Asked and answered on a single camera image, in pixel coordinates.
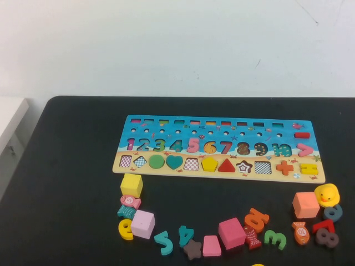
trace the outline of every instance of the pink cube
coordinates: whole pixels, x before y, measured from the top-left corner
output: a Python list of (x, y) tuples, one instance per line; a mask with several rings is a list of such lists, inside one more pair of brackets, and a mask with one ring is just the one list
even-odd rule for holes
[(320, 210), (320, 204), (314, 192), (297, 192), (292, 205), (298, 219), (314, 218)]
[(218, 226), (218, 234), (227, 250), (244, 245), (245, 232), (237, 218), (221, 222)]
[(154, 214), (137, 210), (131, 223), (131, 231), (136, 237), (149, 239), (154, 226)]

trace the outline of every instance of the wooden toy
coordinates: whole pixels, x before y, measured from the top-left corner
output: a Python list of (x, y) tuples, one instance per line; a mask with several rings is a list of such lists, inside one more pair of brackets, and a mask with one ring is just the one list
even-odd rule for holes
[(133, 240), (133, 234), (131, 231), (131, 223), (130, 219), (123, 219), (118, 224), (118, 232), (124, 240)]
[(179, 228), (179, 245), (183, 248), (194, 237), (194, 230), (188, 229), (186, 226), (180, 226)]
[(295, 230), (295, 240), (300, 245), (305, 245), (310, 239), (310, 233), (305, 227), (306, 222), (292, 223), (292, 228)]
[(293, 165), (288, 165), (287, 161), (281, 161), (280, 165), (276, 165), (276, 170), (282, 172), (284, 176), (288, 176), (288, 172), (293, 171)]
[(143, 181), (141, 175), (125, 173), (121, 183), (122, 195), (132, 195), (135, 198), (140, 197), (143, 189)]
[(220, 242), (217, 236), (205, 236), (202, 249), (204, 257), (219, 257), (222, 254)]
[(131, 195), (123, 195), (121, 197), (121, 203), (126, 207), (133, 207), (135, 209), (138, 209), (141, 204), (141, 200), (140, 198), (135, 199)]
[[(300, 147), (305, 145), (314, 150), (295, 159), (300, 152), (297, 148), (299, 144)], [(285, 171), (277, 171), (276, 165), (282, 160), (286, 160), (290, 168), (293, 166), (297, 171), (288, 176), (283, 174)], [(129, 115), (113, 171), (163, 176), (325, 182), (312, 123), (294, 120)], [(136, 197), (132, 193), (123, 194)]]
[(245, 243), (246, 235), (237, 218), (221, 222), (218, 234), (227, 250)]
[(269, 216), (251, 208), (249, 214), (245, 216), (245, 225), (250, 226), (256, 233), (260, 233), (268, 223)]
[(117, 212), (117, 216), (132, 220), (134, 218), (135, 212), (136, 212), (135, 208), (126, 207), (122, 205)]
[(131, 230), (134, 236), (149, 239), (154, 226), (154, 214), (141, 210), (136, 211), (131, 224)]
[(187, 254), (189, 260), (199, 259), (202, 257), (201, 247), (201, 242), (195, 242), (191, 239), (188, 244), (184, 246), (184, 252)]
[(329, 232), (335, 233), (334, 223), (330, 219), (314, 224), (312, 227), (312, 234), (316, 233), (321, 228), (325, 228)]
[(243, 227), (246, 238), (245, 242), (249, 245), (249, 250), (261, 247), (261, 242), (257, 239), (255, 230), (250, 226)]
[(323, 212), (323, 219), (330, 219), (335, 223), (343, 215), (343, 209), (339, 204), (336, 204), (334, 207), (327, 207)]
[(328, 248), (335, 248), (339, 243), (339, 236), (321, 228), (316, 233), (316, 242), (319, 245), (326, 245)]
[(314, 218), (320, 210), (316, 194), (314, 192), (297, 192), (292, 205), (298, 219)]
[(160, 249), (160, 253), (163, 256), (169, 255), (171, 252), (173, 252), (173, 243), (168, 237), (169, 235), (167, 231), (161, 232), (154, 237), (154, 241), (165, 246), (164, 248)]
[(278, 248), (279, 250), (283, 250), (286, 246), (287, 239), (282, 233), (275, 233), (273, 230), (267, 230), (264, 235), (264, 243), (268, 244), (272, 239), (271, 244), (275, 245), (277, 241), (279, 241)]

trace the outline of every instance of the checkered pattern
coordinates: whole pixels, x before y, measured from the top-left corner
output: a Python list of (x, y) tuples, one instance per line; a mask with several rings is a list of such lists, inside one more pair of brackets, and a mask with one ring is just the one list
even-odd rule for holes
[(122, 156), (120, 161), (120, 167), (129, 167), (131, 165), (131, 160), (132, 156)]
[(269, 162), (255, 162), (255, 172), (264, 175), (271, 175), (271, 163)]
[(184, 166), (184, 170), (189, 170), (189, 171), (198, 171), (200, 169), (199, 167), (199, 161), (196, 158), (187, 158)]
[(140, 157), (138, 157), (137, 160), (134, 161), (134, 164), (138, 168), (141, 168), (142, 166), (144, 166), (146, 164), (146, 160), (145, 160), (145, 158), (143, 158), (143, 156), (140, 156)]

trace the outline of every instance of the yellow cube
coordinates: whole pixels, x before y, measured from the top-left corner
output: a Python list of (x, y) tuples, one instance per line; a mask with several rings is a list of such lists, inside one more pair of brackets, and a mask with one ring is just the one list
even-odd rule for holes
[(140, 197), (143, 189), (143, 181), (141, 175), (125, 173), (121, 183), (122, 195), (131, 195), (135, 198)]

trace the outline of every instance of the red fish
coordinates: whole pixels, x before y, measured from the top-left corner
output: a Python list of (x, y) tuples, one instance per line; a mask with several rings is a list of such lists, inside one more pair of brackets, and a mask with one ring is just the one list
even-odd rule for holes
[(249, 250), (261, 247), (261, 242), (257, 239), (254, 228), (244, 226), (243, 229), (246, 235), (245, 242), (249, 245)]
[(126, 207), (133, 207), (135, 209), (138, 209), (141, 204), (141, 200), (140, 198), (136, 199), (131, 195), (123, 195), (121, 197), (121, 203)]

